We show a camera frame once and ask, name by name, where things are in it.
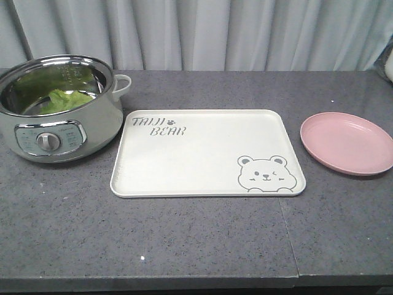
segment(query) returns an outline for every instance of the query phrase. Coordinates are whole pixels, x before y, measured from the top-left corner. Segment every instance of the bear illustration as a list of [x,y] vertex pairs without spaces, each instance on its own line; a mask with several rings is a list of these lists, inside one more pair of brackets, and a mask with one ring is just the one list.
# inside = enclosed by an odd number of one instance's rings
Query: bear illustration
[[287,160],[280,155],[270,159],[257,159],[242,155],[239,184],[248,192],[292,192],[296,178],[287,169]]

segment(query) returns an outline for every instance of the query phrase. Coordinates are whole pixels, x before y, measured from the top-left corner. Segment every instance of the stainless steel pot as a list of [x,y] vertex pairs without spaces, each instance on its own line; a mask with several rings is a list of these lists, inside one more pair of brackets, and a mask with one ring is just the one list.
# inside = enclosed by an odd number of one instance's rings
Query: stainless steel pot
[[[118,89],[118,81],[127,81]],[[105,146],[123,123],[120,97],[131,78],[114,75],[104,62],[80,55],[56,55],[18,65],[0,77],[0,128],[8,147],[42,163],[76,160]],[[78,91],[93,99],[54,114],[40,114],[48,94]]]

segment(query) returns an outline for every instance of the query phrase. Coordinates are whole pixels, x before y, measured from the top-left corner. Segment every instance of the rectangular tray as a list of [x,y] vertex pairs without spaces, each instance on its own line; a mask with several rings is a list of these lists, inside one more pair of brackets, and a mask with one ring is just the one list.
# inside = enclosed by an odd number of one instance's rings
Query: rectangular tray
[[266,109],[132,112],[111,178],[124,198],[279,197],[305,186],[281,117]]

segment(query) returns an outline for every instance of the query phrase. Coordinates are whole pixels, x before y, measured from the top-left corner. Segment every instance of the curtain fold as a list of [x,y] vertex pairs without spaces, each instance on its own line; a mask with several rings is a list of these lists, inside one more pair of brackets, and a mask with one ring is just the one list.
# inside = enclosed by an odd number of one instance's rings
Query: curtain fold
[[2,0],[1,68],[56,54],[115,69],[362,71],[391,0]]

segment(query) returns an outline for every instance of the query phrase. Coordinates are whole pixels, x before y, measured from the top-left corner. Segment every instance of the lettuce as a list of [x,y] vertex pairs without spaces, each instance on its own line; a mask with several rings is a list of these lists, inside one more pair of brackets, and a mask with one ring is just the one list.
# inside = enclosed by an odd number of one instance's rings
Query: lettuce
[[82,104],[88,103],[93,98],[87,94],[73,91],[71,94],[55,89],[49,93],[50,101],[47,106],[42,107],[40,115],[53,114],[68,111]]

